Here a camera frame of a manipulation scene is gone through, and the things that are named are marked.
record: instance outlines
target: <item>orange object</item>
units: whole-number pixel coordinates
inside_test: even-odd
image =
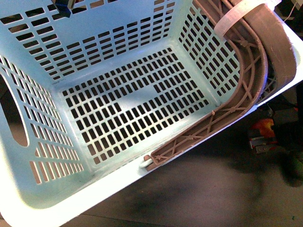
[[[275,137],[274,131],[271,129],[271,126],[274,125],[273,119],[266,118],[261,119],[257,123],[253,124],[250,129],[259,129],[261,135],[264,138]]]

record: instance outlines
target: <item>basket handle hole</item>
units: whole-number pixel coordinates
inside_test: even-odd
[[[10,89],[0,74],[0,104],[2,106],[5,118],[9,124],[9,129],[14,140],[21,146],[28,146],[27,134],[20,112],[16,106],[15,100]]]

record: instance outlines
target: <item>white plastic clip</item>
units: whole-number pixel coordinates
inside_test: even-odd
[[[218,24],[214,27],[214,32],[221,40],[224,40],[225,33],[242,17],[261,4],[266,4],[268,8],[274,11],[275,6],[282,0],[242,0],[226,13]]]

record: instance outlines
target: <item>dark floor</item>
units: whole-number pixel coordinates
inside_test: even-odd
[[[263,117],[252,113],[63,227],[302,227],[302,182],[281,171],[283,150],[248,148],[247,129]]]

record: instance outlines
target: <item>basket floor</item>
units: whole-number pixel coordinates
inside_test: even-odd
[[[154,151],[220,104],[180,50],[152,48],[61,90],[62,111],[92,169],[114,171]]]

